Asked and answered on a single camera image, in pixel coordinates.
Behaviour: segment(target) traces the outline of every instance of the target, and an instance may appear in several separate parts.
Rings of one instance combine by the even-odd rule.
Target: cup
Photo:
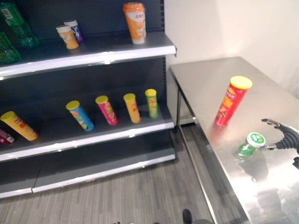
[[[145,9],[140,2],[128,2],[123,4],[123,12],[129,27],[132,42],[134,44],[144,43],[145,31]]]
[[[266,139],[260,133],[251,132],[247,135],[245,143],[240,145],[239,156],[251,156],[257,149],[263,147],[265,143]]]
[[[18,115],[13,111],[8,111],[0,117],[0,120],[5,122],[8,126],[14,129],[21,136],[29,141],[37,139],[38,133],[29,127]]]
[[[123,96],[123,99],[126,102],[126,106],[133,123],[139,123],[141,121],[137,103],[136,103],[136,96],[133,93],[128,93]]]
[[[105,116],[108,124],[117,125],[118,119],[116,117],[116,114],[113,111],[113,108],[108,100],[108,97],[99,96],[95,99],[95,102],[97,103],[103,115]]]
[[[145,91],[146,100],[148,102],[149,116],[150,118],[158,117],[158,103],[157,103],[157,91],[154,89],[148,89]]]
[[[70,26],[58,26],[56,27],[56,30],[59,33],[59,36],[65,42],[67,49],[76,49],[77,47],[79,47],[79,44],[77,43],[74,33]]]
[[[80,28],[79,28],[79,25],[78,25],[78,22],[77,20],[67,20],[67,21],[64,21],[64,24],[71,27],[75,37],[76,37],[76,40],[78,42],[82,42],[83,41],[83,36],[80,32]]]
[[[65,106],[85,131],[93,129],[93,123],[81,107],[79,101],[73,100]]]

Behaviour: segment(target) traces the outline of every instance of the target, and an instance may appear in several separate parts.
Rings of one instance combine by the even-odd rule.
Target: white wall
[[[177,57],[167,56],[167,66],[241,56],[299,97],[298,0],[164,3],[165,32],[178,48]]]

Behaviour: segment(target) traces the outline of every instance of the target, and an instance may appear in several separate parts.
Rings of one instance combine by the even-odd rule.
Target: blue chip can
[[[81,107],[79,101],[73,100],[65,106],[85,131],[93,129],[93,123]]]

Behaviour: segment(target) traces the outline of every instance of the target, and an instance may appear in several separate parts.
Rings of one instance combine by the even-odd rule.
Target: green chip can
[[[266,143],[265,138],[257,132],[251,132],[247,135],[245,143],[239,147],[239,156],[251,156],[257,149],[263,147]]]
[[[158,117],[158,103],[157,103],[157,91],[154,89],[148,89],[145,91],[146,100],[148,102],[149,116],[150,118]]]

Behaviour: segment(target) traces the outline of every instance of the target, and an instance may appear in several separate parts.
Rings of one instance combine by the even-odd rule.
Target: metal shelf
[[[0,169],[9,173],[0,173],[0,198],[89,182],[175,158],[169,132],[162,131],[4,162]]]
[[[164,32],[148,33],[145,43],[139,45],[132,44],[128,36],[112,36],[88,38],[73,50],[66,49],[62,40],[43,42],[36,49],[18,50],[23,59],[2,67],[0,80],[50,70],[111,64],[176,53],[174,44]]]
[[[31,194],[42,164],[40,156],[0,163],[0,198]]]
[[[146,105],[139,106],[141,122],[133,124],[126,108],[115,111],[119,123],[110,126],[99,113],[93,120],[94,129],[84,131],[70,115],[44,122],[37,140],[29,142],[21,136],[11,146],[0,146],[0,161],[8,161],[38,154],[61,152],[90,144],[172,129],[174,123],[166,103],[159,104],[159,117],[151,119]]]

